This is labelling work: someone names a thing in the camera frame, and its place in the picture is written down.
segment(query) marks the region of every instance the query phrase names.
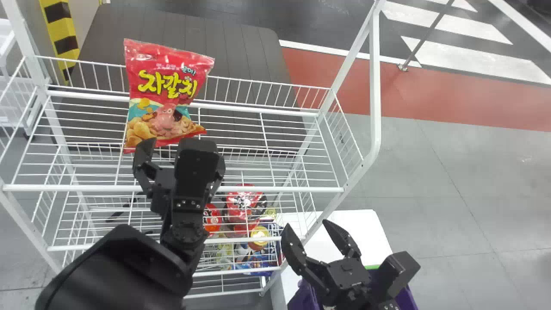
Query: red floor stripe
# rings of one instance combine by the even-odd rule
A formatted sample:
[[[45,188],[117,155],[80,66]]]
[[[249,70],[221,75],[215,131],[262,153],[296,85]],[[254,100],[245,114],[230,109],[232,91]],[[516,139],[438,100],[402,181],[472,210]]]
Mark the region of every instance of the red floor stripe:
[[[291,81],[330,87],[342,56],[283,49]],[[345,113],[369,114],[369,61],[356,60],[338,98]],[[381,63],[383,116],[551,131],[551,88]]]

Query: shelf post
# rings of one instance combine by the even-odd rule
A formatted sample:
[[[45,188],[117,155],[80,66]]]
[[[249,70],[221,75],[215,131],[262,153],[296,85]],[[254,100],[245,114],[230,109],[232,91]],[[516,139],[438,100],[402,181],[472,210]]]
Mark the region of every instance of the shelf post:
[[[379,150],[381,149],[381,67],[380,67],[380,41],[379,41],[379,14],[381,12],[382,6],[385,4],[386,0],[375,0],[375,3],[369,10],[368,16],[365,18],[364,24],[361,26],[350,51],[348,52],[333,86],[331,86],[332,94],[327,94],[325,101],[322,104],[322,109],[320,111],[320,117],[323,117],[324,113],[327,112],[331,106],[339,88],[341,87],[344,78],[348,74],[348,71],[352,67],[356,55],[360,51],[360,48],[364,44],[365,39],[369,36],[369,91],[370,91],[370,119],[371,119],[371,149],[363,161],[360,163],[360,167],[356,169],[351,175],[350,178],[346,181],[344,185],[344,191],[342,193],[337,193],[333,199],[329,202],[327,207],[321,213],[319,218],[316,219],[316,222],[308,231],[306,232],[305,240],[302,244],[306,243],[312,238],[314,233],[320,228],[321,221],[327,217],[341,204],[344,198],[350,193],[351,189],[358,183],[361,177],[365,175],[367,170],[373,165]],[[288,266],[287,261],[281,265],[281,269],[277,272],[274,272],[260,293],[261,296],[264,296],[270,287],[277,281],[282,273],[282,271]]]

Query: floor tile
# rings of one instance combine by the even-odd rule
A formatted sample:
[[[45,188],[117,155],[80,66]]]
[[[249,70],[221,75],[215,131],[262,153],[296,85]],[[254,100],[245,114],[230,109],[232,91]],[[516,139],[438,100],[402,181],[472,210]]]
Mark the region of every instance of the floor tile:
[[[0,291],[0,310],[32,310],[41,291],[41,288]]]
[[[549,197],[551,133],[419,123],[461,195]]]
[[[551,249],[498,253],[521,297],[532,310],[551,303]]]
[[[3,207],[0,233],[0,290],[40,287],[49,267]]]
[[[392,250],[407,250],[415,258],[492,252],[459,197],[350,197],[337,209],[375,210]]]
[[[369,117],[347,114],[356,141],[370,148]],[[383,117],[379,156],[352,193],[364,197],[458,197],[417,121]]]
[[[436,235],[440,255],[492,252],[490,243],[461,198],[421,198],[418,202]]]
[[[465,200],[495,251],[551,247],[551,199],[465,197]]]
[[[448,257],[417,259],[421,269],[413,277],[411,290],[422,310],[471,310],[451,269]]]
[[[495,253],[451,256],[449,262],[473,310],[526,309]]]

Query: metal pole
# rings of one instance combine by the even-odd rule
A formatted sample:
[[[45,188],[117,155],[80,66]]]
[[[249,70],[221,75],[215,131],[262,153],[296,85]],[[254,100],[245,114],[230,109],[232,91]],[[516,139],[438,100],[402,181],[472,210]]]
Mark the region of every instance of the metal pole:
[[[413,49],[413,51],[409,55],[409,57],[406,59],[404,64],[398,65],[398,68],[400,68],[400,70],[408,71],[409,62],[413,59],[415,54],[417,54],[417,52],[419,51],[419,49],[421,48],[423,43],[425,43],[425,41],[429,38],[430,34],[433,33],[434,28],[436,28],[436,25],[438,25],[438,23],[440,22],[442,17],[444,17],[444,15],[447,13],[447,11],[450,9],[450,7],[451,7],[451,5],[454,1],[455,0],[448,0],[448,2],[446,3],[446,6],[444,7],[444,9],[442,9],[440,14],[438,14],[438,16],[434,20],[433,24],[429,27],[429,30],[427,30],[427,32],[425,33],[425,36],[421,39],[421,41],[419,41],[419,43],[417,43],[417,45],[415,46],[415,48]]]
[[[365,23],[365,29],[360,30],[358,37],[362,35],[362,32],[370,33],[369,35],[369,91],[370,91],[370,100],[369,100],[369,109],[370,109],[370,122],[371,122],[371,148],[366,157],[360,164],[360,167],[356,169],[350,178],[345,182],[342,193],[337,193],[333,199],[329,202],[325,210],[321,213],[319,218],[316,220],[314,225],[308,229],[306,232],[305,239],[302,241],[302,244],[305,245],[316,233],[316,231],[321,227],[322,219],[325,219],[331,215],[331,213],[343,202],[343,200],[348,196],[352,188],[359,182],[360,178],[365,175],[365,173],[371,168],[375,159],[379,155],[379,150],[381,149],[381,65],[380,65],[380,38],[379,38],[379,13],[381,11],[382,5],[386,0],[380,0],[375,2],[372,7],[372,11],[368,14]],[[363,45],[363,41],[354,41],[353,47],[357,47],[356,44]],[[353,58],[348,58],[344,61],[343,67],[341,70],[344,71],[344,75],[348,72],[352,66]],[[340,77],[339,74],[333,83],[333,86],[341,86],[342,80],[344,77]],[[272,287],[276,281],[280,281],[279,277],[285,268],[287,268],[288,263],[284,261],[280,266],[280,270],[274,272],[270,277],[270,281],[266,283],[266,286],[260,293],[261,296],[264,296],[266,292]]]

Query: yellow and black striped pole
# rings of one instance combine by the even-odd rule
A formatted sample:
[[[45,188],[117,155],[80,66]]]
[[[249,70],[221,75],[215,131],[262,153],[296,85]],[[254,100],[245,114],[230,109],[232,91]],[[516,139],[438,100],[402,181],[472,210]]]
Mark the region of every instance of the yellow and black striped pole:
[[[78,59],[80,49],[67,0],[39,0],[39,2],[56,57]],[[58,65],[67,82],[75,62],[58,61]]]

